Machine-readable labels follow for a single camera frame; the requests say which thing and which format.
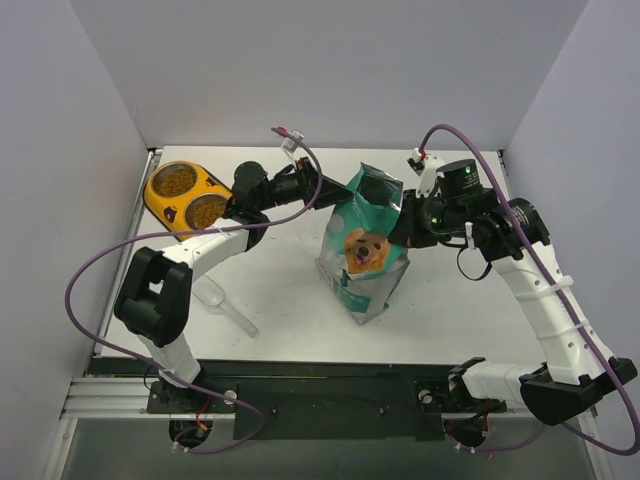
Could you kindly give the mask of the green pet food bag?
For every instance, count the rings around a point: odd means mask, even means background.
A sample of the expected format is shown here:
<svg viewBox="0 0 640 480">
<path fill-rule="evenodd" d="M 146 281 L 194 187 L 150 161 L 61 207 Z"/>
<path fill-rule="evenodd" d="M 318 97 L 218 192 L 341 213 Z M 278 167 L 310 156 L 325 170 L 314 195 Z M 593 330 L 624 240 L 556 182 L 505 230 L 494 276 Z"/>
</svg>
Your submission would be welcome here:
<svg viewBox="0 0 640 480">
<path fill-rule="evenodd" d="M 400 219 L 403 182 L 362 163 L 325 227 L 316 266 L 358 325 L 388 308 L 409 267 L 407 249 L 390 241 Z"/>
</svg>

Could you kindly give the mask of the clear plastic scoop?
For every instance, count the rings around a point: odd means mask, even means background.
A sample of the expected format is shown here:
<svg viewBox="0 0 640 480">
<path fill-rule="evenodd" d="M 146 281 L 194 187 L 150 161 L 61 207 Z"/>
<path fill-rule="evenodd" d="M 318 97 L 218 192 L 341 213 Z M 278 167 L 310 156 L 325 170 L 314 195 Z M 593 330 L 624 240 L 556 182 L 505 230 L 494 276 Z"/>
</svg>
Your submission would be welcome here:
<svg viewBox="0 0 640 480">
<path fill-rule="evenodd" d="M 250 338 L 258 337 L 258 327 L 229 302 L 224 289 L 208 276 L 195 281 L 192 294 L 212 313 L 224 316 Z"/>
</svg>

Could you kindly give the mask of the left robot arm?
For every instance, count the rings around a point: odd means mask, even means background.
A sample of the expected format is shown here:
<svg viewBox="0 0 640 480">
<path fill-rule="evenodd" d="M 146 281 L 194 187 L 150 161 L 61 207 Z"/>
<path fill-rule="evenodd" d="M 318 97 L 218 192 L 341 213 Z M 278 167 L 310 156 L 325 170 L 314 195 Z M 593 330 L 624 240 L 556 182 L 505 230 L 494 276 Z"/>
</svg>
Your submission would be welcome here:
<svg viewBox="0 0 640 480">
<path fill-rule="evenodd" d="M 115 301 L 115 317 L 145 345 L 161 377 L 179 389 L 192 384 L 202 370 L 184 335 L 193 283 L 256 246 L 268 229 L 266 210 L 296 201 L 323 209 L 353 197 L 307 157 L 272 178 L 259 163 L 244 162 L 234 172 L 231 192 L 212 232 L 163 250 L 138 249 Z"/>
</svg>

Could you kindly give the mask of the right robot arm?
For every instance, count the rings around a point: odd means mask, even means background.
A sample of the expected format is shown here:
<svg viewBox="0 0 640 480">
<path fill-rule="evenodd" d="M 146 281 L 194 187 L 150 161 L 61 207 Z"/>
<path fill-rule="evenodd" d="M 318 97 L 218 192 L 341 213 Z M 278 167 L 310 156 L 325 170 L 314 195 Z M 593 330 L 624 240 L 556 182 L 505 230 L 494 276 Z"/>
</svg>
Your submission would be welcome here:
<svg viewBox="0 0 640 480">
<path fill-rule="evenodd" d="M 501 203 L 496 189 L 481 184 L 472 159 L 445 162 L 428 155 L 408 163 L 419 183 L 403 194 L 392 243 L 428 248 L 459 238 L 479 250 L 510 288 L 544 354 L 540 366 L 476 357 L 453 368 L 449 390 L 460 407 L 483 399 L 512 402 L 555 426 L 637 377 L 634 363 L 616 356 L 586 319 L 530 202 Z"/>
</svg>

